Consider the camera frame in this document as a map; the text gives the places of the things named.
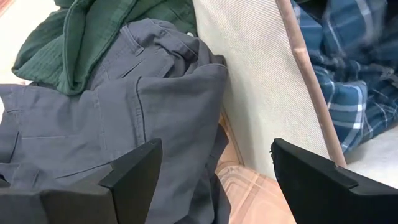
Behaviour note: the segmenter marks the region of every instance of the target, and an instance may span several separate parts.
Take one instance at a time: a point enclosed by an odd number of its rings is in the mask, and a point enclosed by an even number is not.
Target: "clothing pile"
[[[398,5],[291,0],[343,152],[397,119]]]
[[[34,82],[0,85],[0,178],[62,189],[161,138],[146,223],[228,223],[215,175],[228,143],[218,125],[228,70],[186,34],[191,0],[55,2],[13,68]]]

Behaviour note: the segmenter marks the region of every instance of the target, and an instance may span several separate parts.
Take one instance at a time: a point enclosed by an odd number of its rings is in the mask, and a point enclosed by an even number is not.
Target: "belt loop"
[[[144,51],[144,48],[141,45],[139,45],[137,43],[137,41],[134,39],[134,37],[132,36],[128,25],[124,25],[122,27],[121,33],[123,36],[125,36],[128,39],[130,46],[132,48],[132,51],[136,53],[136,56],[138,56],[139,54],[142,53],[142,51]]]

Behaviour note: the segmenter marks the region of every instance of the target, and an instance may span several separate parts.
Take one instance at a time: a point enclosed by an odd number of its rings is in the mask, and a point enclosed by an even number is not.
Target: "green shirt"
[[[196,33],[192,0],[55,0],[55,4],[60,9],[28,36],[12,72],[66,95],[85,89],[92,69],[125,23],[149,17]]]

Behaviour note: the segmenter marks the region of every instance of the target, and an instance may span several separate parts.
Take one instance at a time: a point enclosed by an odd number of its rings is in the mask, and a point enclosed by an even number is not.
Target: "gray pants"
[[[62,188],[154,138],[163,142],[147,223],[227,223],[214,175],[228,74],[222,57],[164,21],[132,22],[80,96],[0,85],[0,175],[16,189]]]

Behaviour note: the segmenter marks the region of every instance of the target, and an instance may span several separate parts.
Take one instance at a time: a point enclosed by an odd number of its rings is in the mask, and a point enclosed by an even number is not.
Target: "blue fabric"
[[[398,17],[381,0],[329,0],[320,22],[292,1],[343,152],[385,131],[398,108]]]

